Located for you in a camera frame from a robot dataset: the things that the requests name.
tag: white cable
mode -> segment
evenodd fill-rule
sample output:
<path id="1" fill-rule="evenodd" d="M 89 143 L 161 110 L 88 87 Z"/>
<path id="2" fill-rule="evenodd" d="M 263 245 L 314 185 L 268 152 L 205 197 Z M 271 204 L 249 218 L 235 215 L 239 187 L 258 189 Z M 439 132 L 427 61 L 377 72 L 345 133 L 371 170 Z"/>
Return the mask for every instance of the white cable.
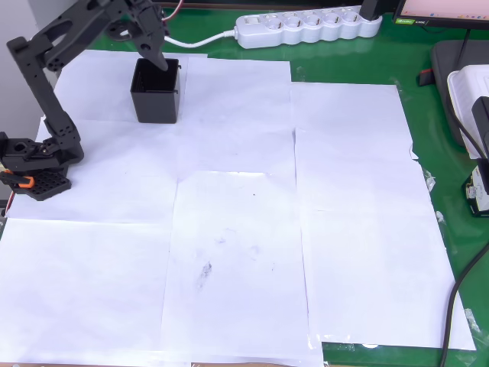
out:
<path id="1" fill-rule="evenodd" d="M 213 42 L 215 40 L 218 40 L 219 38 L 234 37 L 234 36 L 235 36 L 235 30 L 233 29 L 232 31 L 226 31 L 226 32 L 219 33 L 219 34 L 217 34 L 215 36 L 212 36 L 210 38 L 207 38 L 204 41 L 197 42 L 196 44 L 186 44 L 184 42 L 180 42 L 180 41 L 174 40 L 171 37 L 165 37 L 165 41 L 166 42 L 170 42 L 171 44 L 175 44 L 175 45 L 180 46 L 180 47 L 196 48 L 196 47 L 203 46 L 204 44 L 208 44 L 209 42 Z"/>

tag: black cable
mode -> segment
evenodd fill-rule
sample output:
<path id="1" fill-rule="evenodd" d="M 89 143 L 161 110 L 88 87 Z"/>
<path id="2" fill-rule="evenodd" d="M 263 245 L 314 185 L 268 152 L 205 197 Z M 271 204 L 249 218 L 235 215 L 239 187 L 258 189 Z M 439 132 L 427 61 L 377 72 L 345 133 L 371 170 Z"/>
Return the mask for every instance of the black cable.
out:
<path id="1" fill-rule="evenodd" d="M 443 336 L 443 349 L 442 349 L 442 358 L 440 359 L 440 367 L 445 367 L 446 357 L 449 353 L 449 343 L 450 343 L 450 329 L 452 328 L 452 314 L 453 314 L 453 305 L 455 303 L 455 296 L 457 295 L 458 289 L 460 288 L 460 284 L 464 281 L 467 274 L 472 270 L 474 265 L 481 260 L 484 255 L 489 251 L 489 242 L 484 246 L 484 248 L 475 256 L 471 262 L 468 263 L 467 267 L 465 267 L 464 271 L 460 274 L 460 278 L 455 282 L 455 285 L 452 288 L 452 292 L 450 293 L 449 298 L 449 307 L 446 311 L 446 322 L 445 322 L 445 335 Z"/>
<path id="2" fill-rule="evenodd" d="M 470 36 L 471 36 L 471 30 L 468 29 L 465 32 L 464 42 L 461 44 L 460 54 L 458 54 L 458 60 L 457 63 L 455 64 L 455 70 L 460 70 L 461 59 L 465 54 L 465 48 L 467 47 L 468 39 L 470 38 Z"/>
<path id="3" fill-rule="evenodd" d="M 432 31 L 432 30 L 429 30 L 424 25 L 421 27 L 421 29 L 423 29 L 426 33 L 430 33 L 430 34 L 440 34 L 440 33 L 446 32 L 448 30 L 448 28 L 445 28 L 445 29 L 442 29 L 440 31 Z"/>

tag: wire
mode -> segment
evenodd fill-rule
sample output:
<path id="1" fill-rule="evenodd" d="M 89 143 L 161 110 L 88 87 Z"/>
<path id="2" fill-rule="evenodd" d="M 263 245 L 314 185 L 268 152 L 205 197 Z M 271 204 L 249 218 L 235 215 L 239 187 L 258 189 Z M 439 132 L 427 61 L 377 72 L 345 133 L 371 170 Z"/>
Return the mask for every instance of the wire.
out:
<path id="1" fill-rule="evenodd" d="M 196 44 L 186 44 L 184 42 L 180 42 L 180 41 L 174 40 L 171 37 L 165 37 L 165 41 L 166 42 L 170 42 L 171 44 L 175 44 L 175 45 L 180 46 L 180 47 L 196 48 L 196 47 L 203 46 L 204 44 L 208 44 L 210 42 L 213 42 L 215 40 L 218 40 L 219 38 L 234 37 L 234 36 L 235 36 L 235 31 L 232 30 L 232 31 L 226 31 L 226 32 L 219 33 L 219 34 L 217 34 L 215 36 L 212 36 L 210 38 L 207 38 L 206 40 L 197 42 Z"/>
<path id="2" fill-rule="evenodd" d="M 5 216 L 7 216 L 7 212 L 10 209 L 10 205 L 12 205 L 12 202 L 14 201 L 14 196 L 15 193 L 12 191 L 10 193 L 10 197 L 8 198 L 7 206 L 5 207 Z"/>
<path id="3" fill-rule="evenodd" d="M 424 25 L 421 27 L 421 29 L 423 29 L 426 33 L 430 33 L 430 34 L 440 34 L 440 33 L 446 32 L 448 30 L 448 28 L 445 28 L 445 29 L 442 29 L 440 31 L 431 31 L 427 27 L 425 27 Z"/>
<path id="4" fill-rule="evenodd" d="M 163 18 L 161 19 L 161 21 L 169 21 L 170 19 L 172 19 L 175 15 L 178 14 L 178 12 L 180 11 L 180 9 L 182 8 L 182 5 L 183 5 L 183 1 L 184 0 L 180 0 L 178 5 L 176 6 L 175 10 L 173 10 L 173 13 L 171 13 L 170 15 L 168 15 L 166 18 Z"/>
<path id="5" fill-rule="evenodd" d="M 470 38 L 470 36 L 471 36 L 471 30 L 468 29 L 465 32 L 464 42 L 461 44 L 460 54 L 458 54 L 458 60 L 457 60 L 457 63 L 455 65 L 455 70 L 460 70 L 461 59 L 464 57 L 465 48 L 467 47 L 468 39 Z"/>
<path id="6" fill-rule="evenodd" d="M 445 367 L 446 357 L 449 353 L 449 343 L 450 343 L 450 329 L 452 328 L 452 314 L 453 314 L 453 305 L 455 303 L 455 296 L 457 295 L 458 289 L 460 288 L 460 284 L 464 281 L 467 274 L 472 270 L 474 265 L 481 260 L 484 255 L 489 251 L 489 242 L 486 246 L 475 256 L 471 262 L 468 263 L 467 267 L 460 274 L 460 278 L 455 282 L 455 285 L 452 288 L 452 292 L 450 293 L 449 298 L 449 307 L 446 312 L 446 322 L 445 322 L 445 335 L 443 336 L 443 349 L 442 349 L 442 358 L 440 359 L 440 367 Z"/>

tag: black container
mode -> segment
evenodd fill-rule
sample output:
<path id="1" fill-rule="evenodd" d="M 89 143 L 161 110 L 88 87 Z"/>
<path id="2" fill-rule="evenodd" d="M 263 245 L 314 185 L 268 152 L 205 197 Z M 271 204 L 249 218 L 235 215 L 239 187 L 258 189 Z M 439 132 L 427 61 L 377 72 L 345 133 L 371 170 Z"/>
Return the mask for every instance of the black container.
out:
<path id="1" fill-rule="evenodd" d="M 162 71 L 146 59 L 139 59 L 132 78 L 131 95 L 139 122 L 174 124 L 180 103 L 177 59 L 166 59 Z"/>

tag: monitor stand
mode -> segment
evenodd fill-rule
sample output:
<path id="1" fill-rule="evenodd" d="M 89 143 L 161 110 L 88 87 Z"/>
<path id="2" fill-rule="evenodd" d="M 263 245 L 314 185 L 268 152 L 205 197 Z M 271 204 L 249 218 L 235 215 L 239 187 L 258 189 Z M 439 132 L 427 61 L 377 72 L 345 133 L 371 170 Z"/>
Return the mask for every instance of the monitor stand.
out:
<path id="1" fill-rule="evenodd" d="M 438 42 L 431 53 L 433 73 L 436 86 L 442 97 L 443 108 L 449 122 L 452 136 L 462 147 L 462 140 L 458 122 L 453 112 L 452 101 L 449 95 L 447 79 L 452 71 L 460 70 L 467 65 L 489 65 L 489 41 L 442 41 Z"/>

